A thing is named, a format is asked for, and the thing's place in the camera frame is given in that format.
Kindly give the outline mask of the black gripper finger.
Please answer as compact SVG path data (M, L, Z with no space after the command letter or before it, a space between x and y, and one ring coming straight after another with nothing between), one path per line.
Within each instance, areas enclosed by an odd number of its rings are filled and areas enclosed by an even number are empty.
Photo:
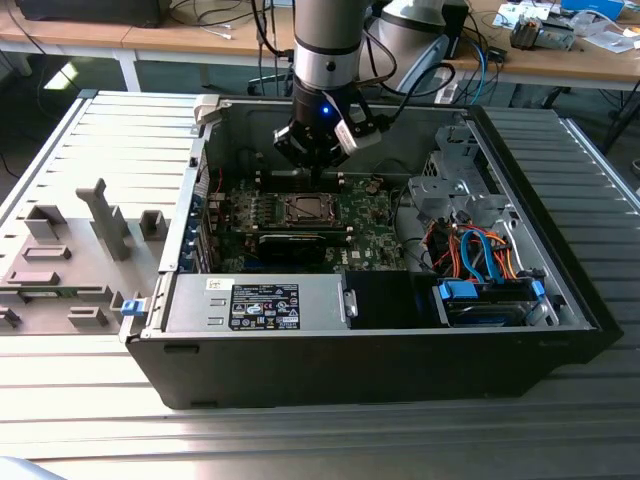
M335 169L344 163L349 155L334 133L322 133L319 137L319 187L324 188L332 181L328 170Z
M273 132L273 145L308 180L312 187L319 184L321 158L310 130L296 121Z

